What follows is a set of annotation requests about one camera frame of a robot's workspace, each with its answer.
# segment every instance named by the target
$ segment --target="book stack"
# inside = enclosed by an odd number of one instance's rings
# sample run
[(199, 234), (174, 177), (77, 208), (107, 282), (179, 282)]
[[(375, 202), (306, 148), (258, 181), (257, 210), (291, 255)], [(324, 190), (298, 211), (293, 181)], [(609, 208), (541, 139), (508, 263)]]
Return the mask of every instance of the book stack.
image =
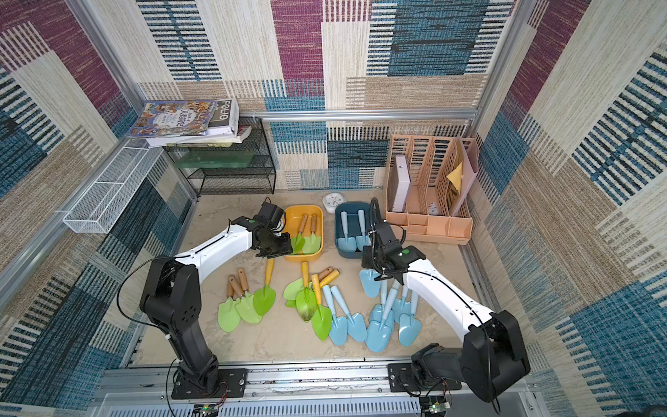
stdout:
[(229, 147), (250, 132), (250, 126), (239, 126), (236, 99), (175, 100), (148, 101), (127, 136), (143, 138), (149, 147)]

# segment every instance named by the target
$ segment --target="dark blue tray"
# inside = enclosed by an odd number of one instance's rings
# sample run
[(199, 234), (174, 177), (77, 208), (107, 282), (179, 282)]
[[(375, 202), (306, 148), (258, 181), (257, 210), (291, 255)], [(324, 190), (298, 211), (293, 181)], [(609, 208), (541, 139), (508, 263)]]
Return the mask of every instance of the dark blue tray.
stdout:
[(345, 252), (338, 248), (338, 238), (344, 238), (343, 235), (343, 224), (340, 222), (340, 212), (348, 213), (348, 237), (360, 236), (362, 234), (362, 229), (359, 227), (359, 215), (357, 212), (359, 210), (364, 211), (364, 219), (366, 220), (366, 233), (370, 230), (370, 204), (363, 203), (361, 201), (349, 201), (343, 203), (336, 207), (336, 249), (338, 254), (343, 258), (347, 259), (361, 259), (362, 252), (358, 249), (356, 252)]

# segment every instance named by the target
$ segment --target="alarm clock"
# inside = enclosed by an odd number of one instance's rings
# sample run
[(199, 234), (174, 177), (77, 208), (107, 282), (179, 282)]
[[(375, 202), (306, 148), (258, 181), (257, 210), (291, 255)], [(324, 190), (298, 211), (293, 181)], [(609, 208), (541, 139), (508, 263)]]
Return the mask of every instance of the alarm clock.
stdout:
[(327, 213), (334, 214), (336, 212), (336, 207), (339, 204), (347, 202), (347, 199), (343, 197), (341, 193), (331, 193), (324, 196), (322, 203), (324, 203), (324, 208), (327, 210)]

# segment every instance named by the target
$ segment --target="black wire rack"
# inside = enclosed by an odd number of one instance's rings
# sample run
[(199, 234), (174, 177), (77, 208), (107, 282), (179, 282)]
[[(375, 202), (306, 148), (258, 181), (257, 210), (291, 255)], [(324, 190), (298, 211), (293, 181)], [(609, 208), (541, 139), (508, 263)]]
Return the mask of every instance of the black wire rack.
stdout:
[[(179, 167), (192, 187), (200, 195), (215, 194), (273, 194), (275, 191), (275, 164), (269, 150), (261, 119), (240, 117), (239, 126), (250, 126), (250, 135), (241, 143), (233, 143), (230, 147), (186, 147), (169, 146), (165, 151), (174, 164)], [(225, 157), (232, 153), (242, 153), (251, 159), (243, 163), (243, 167), (182, 167), (184, 158), (192, 152), (206, 152), (204, 156)]]

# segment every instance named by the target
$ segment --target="wire shelf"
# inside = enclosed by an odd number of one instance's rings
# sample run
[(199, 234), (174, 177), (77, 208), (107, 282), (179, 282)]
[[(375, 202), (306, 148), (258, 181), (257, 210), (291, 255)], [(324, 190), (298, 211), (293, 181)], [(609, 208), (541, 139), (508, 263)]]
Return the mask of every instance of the wire shelf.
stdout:
[[(252, 127), (250, 135), (241, 143), (229, 147), (216, 146), (170, 146), (165, 151), (190, 181), (198, 195), (213, 194), (273, 194), (275, 191), (275, 164), (271, 158), (269, 142), (260, 119), (239, 118), (239, 125)], [(252, 158), (240, 167), (211, 167), (216, 159), (224, 159), (225, 154), (248, 154)], [(210, 157), (193, 157), (194, 153), (210, 153)]]
[(63, 222), (75, 233), (108, 234), (161, 153), (143, 139), (128, 141)]

